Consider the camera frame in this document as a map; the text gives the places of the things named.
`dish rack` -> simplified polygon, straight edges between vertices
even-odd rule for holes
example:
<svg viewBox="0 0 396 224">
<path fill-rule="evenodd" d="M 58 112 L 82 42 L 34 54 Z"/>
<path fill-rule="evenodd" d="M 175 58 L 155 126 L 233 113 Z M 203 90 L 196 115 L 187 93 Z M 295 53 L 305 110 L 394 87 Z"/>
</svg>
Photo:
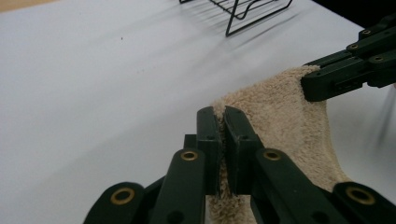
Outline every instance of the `dish rack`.
<svg viewBox="0 0 396 224">
<path fill-rule="evenodd" d="M 178 0 L 180 4 L 187 3 L 193 0 Z M 281 0 L 209 0 L 215 6 L 220 7 L 223 11 L 230 14 L 230 19 L 228 21 L 227 30 L 225 32 L 226 36 L 233 35 L 243 29 L 248 28 L 249 26 L 262 21 L 264 19 L 269 18 L 270 16 L 275 15 L 276 13 L 285 10 L 288 8 L 292 2 L 292 0 L 286 0 L 287 4 L 281 6 L 274 6 L 275 3 L 280 2 Z M 272 7 L 271 9 L 264 11 L 263 15 L 260 15 L 258 19 L 250 21 L 241 27 L 238 27 L 231 31 L 232 24 L 234 19 L 242 21 L 247 17 L 249 11 L 256 10 L 258 8 L 263 7 Z"/>
</svg>

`white table surface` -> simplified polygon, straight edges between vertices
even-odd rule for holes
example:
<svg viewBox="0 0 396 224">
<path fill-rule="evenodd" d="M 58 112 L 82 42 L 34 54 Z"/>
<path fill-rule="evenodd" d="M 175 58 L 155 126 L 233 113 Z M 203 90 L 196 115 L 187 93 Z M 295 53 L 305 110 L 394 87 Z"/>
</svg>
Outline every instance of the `white table surface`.
<svg viewBox="0 0 396 224">
<path fill-rule="evenodd" d="M 229 38 L 227 19 L 204 0 L 1 13 L 0 223 L 82 223 L 108 187 L 165 175 L 197 110 L 344 49 L 361 30 L 308 0 Z M 395 97 L 364 87 L 328 108 L 345 172 L 394 203 Z"/>
</svg>

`black wire rack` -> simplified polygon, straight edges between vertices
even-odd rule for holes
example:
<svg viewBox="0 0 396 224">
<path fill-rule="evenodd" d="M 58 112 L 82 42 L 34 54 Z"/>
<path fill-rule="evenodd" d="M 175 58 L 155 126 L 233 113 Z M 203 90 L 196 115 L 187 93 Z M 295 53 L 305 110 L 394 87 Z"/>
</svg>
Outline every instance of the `black wire rack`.
<svg viewBox="0 0 396 224">
<path fill-rule="evenodd" d="M 180 4 L 187 3 L 193 0 L 178 0 Z M 230 19 L 228 21 L 227 30 L 225 32 L 226 36 L 233 35 L 237 32 L 240 32 L 243 29 L 248 28 L 249 26 L 267 19 L 276 13 L 288 8 L 292 2 L 292 0 L 287 1 L 284 5 L 274 5 L 275 3 L 280 2 L 281 0 L 209 0 L 215 6 L 220 7 L 223 11 L 230 14 Z M 244 20 L 247 17 L 249 11 L 256 10 L 258 8 L 263 7 L 271 7 L 269 10 L 265 10 L 262 15 L 258 19 L 250 21 L 238 28 L 235 28 L 231 31 L 233 27 L 234 19 L 239 21 Z"/>
</svg>

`screw hole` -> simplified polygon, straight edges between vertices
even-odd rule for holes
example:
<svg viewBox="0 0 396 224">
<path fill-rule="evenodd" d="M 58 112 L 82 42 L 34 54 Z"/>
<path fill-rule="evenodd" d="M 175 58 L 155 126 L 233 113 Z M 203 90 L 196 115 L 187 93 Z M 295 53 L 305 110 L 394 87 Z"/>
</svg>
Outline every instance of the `screw hole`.
<svg viewBox="0 0 396 224">
<path fill-rule="evenodd" d="M 375 203 L 375 197 L 365 189 L 348 187 L 346 188 L 346 195 L 357 203 L 365 205 L 371 205 Z"/>
<path fill-rule="evenodd" d="M 266 158 L 270 161 L 279 161 L 280 160 L 280 155 L 274 151 L 266 151 L 266 152 L 264 152 L 263 156 L 264 156 L 264 158 Z"/>
<path fill-rule="evenodd" d="M 193 151 L 186 151 L 181 153 L 181 159 L 184 161 L 195 161 L 198 158 L 198 153 Z"/>
<path fill-rule="evenodd" d="M 116 205 L 123 205 L 130 202 L 134 198 L 134 190 L 130 188 L 122 188 L 116 190 L 110 198 L 110 201 Z"/>
</svg>

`towel fold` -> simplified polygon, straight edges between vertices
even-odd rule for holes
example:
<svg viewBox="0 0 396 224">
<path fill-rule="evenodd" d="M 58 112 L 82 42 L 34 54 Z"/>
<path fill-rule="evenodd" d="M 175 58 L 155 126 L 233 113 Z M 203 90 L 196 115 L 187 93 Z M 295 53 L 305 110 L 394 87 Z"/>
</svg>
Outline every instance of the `towel fold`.
<svg viewBox="0 0 396 224">
<path fill-rule="evenodd" d="M 212 105 L 222 125 L 226 105 L 241 109 L 265 147 L 286 152 L 317 186 L 332 191 L 334 184 L 349 179 L 332 149 L 326 102 L 304 98 L 300 79 L 318 66 L 291 68 L 274 77 L 229 93 Z M 249 196 L 229 191 L 225 164 L 220 169 L 221 198 L 207 196 L 213 223 L 256 223 Z"/>
</svg>

